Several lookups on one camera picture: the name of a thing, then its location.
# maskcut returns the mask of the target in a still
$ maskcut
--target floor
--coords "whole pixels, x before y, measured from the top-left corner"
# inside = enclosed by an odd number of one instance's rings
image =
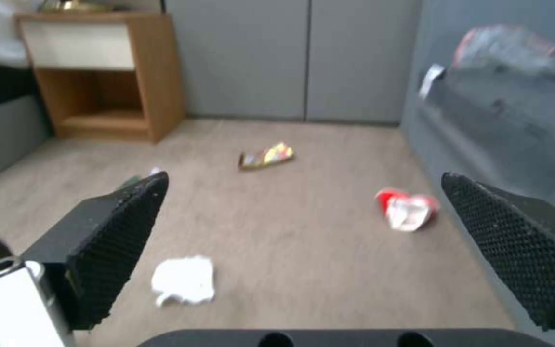
[[[280,140],[297,159],[239,172],[241,151]],[[27,248],[83,198],[160,167],[167,198],[110,318],[83,346],[132,346],[189,328],[513,328],[462,235],[388,229],[382,187],[432,193],[395,128],[188,120],[156,146],[51,140],[0,174],[0,237]],[[157,264],[202,254],[216,298],[158,309]]]

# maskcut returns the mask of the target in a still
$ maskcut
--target open shelf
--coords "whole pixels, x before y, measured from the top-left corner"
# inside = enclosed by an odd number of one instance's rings
[[[151,140],[134,71],[36,69],[59,136]]]
[[[147,132],[148,124],[140,110],[104,110],[94,114],[68,117],[62,122],[68,129],[112,129]]]

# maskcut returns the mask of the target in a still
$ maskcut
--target wooden nightstand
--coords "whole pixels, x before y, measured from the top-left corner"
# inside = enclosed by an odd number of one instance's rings
[[[15,17],[57,136],[156,143],[185,118],[170,16]]]

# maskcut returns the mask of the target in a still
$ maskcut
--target yellow snack wrapper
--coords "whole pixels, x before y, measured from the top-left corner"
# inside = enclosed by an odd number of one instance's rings
[[[286,162],[295,158],[295,151],[286,143],[280,142],[256,154],[241,153],[238,166],[241,170],[255,170]]]

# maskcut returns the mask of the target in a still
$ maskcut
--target gold lamp base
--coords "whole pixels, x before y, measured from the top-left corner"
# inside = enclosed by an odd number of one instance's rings
[[[44,0],[40,12],[46,13],[101,13],[109,12],[114,6],[81,0]]]

